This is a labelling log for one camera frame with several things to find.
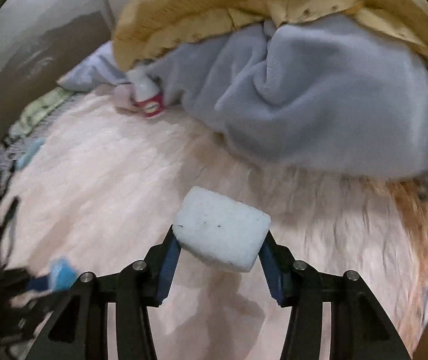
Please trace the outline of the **white foam block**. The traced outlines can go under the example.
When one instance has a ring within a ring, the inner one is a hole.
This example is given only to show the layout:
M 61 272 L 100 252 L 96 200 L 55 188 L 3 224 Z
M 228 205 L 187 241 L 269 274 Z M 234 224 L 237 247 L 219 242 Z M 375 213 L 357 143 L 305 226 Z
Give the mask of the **white foam block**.
M 182 249 L 221 270 L 249 272 L 272 219 L 250 205 L 198 186 L 186 194 L 172 225 Z

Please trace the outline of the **pink quilted bedspread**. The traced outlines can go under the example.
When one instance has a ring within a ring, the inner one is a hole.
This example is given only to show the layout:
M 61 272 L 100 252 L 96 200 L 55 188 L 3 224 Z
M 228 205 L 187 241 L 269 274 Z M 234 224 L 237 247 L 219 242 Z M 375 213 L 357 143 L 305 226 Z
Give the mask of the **pink quilted bedspread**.
M 228 152 L 180 109 L 157 119 L 114 109 L 99 89 L 78 95 L 34 132 L 44 144 L 17 172 L 1 243 L 9 267 L 118 272 L 160 242 L 190 189 L 215 191 L 272 218 L 278 243 L 321 272 L 355 270 L 413 352 L 428 318 L 428 185 L 295 167 L 258 167 Z

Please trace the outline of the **grey-blue fleece blanket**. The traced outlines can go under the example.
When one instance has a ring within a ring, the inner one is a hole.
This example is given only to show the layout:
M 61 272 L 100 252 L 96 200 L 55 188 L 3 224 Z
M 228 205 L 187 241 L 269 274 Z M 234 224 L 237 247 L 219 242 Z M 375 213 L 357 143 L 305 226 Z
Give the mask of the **grey-blue fleece blanket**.
M 129 72 L 105 43 L 58 83 L 131 85 L 134 98 L 147 86 L 162 95 L 149 111 L 179 105 L 256 162 L 428 177 L 428 62 L 345 15 L 252 24 Z

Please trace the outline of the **pink sock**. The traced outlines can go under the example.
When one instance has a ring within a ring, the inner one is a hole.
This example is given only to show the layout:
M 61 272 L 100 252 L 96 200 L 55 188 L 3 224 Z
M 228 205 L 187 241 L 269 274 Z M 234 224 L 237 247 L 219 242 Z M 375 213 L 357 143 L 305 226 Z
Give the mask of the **pink sock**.
M 133 100 L 130 84 L 122 84 L 114 88 L 112 102 L 115 107 L 123 111 L 137 112 L 138 107 Z

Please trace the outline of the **small white red bottle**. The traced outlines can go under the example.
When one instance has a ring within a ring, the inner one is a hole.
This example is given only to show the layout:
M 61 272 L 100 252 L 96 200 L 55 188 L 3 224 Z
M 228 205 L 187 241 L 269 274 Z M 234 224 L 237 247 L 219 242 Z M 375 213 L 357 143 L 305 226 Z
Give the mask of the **small white red bottle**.
M 135 104 L 143 111 L 146 118 L 159 116 L 164 111 L 161 88 L 147 75 L 142 67 L 126 73 L 131 82 Z

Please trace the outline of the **yellow ruffled pillow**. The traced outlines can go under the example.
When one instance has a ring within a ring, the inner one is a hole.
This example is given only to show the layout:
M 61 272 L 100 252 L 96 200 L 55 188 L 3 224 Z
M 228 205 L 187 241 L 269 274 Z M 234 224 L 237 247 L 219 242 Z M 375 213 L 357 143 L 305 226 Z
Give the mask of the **yellow ruffled pillow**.
M 404 42 L 428 60 L 428 0 L 131 0 L 113 35 L 114 58 L 128 71 L 178 45 L 271 20 L 306 24 L 336 13 Z

